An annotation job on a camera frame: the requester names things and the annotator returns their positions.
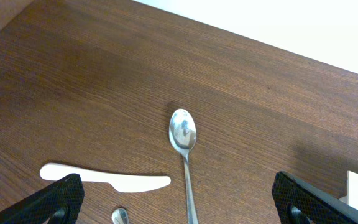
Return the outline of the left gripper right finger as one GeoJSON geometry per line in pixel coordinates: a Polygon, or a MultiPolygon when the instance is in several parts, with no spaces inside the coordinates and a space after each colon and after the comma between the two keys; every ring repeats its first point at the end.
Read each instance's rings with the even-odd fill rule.
{"type": "Polygon", "coordinates": [[[276,173],[272,197],[281,223],[358,224],[358,210],[284,171],[276,173]]]}

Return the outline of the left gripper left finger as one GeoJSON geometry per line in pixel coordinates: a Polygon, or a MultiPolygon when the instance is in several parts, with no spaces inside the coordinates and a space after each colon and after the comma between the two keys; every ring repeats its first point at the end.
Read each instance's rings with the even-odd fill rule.
{"type": "Polygon", "coordinates": [[[80,175],[69,174],[0,211],[0,223],[73,224],[84,197],[80,175]]]}

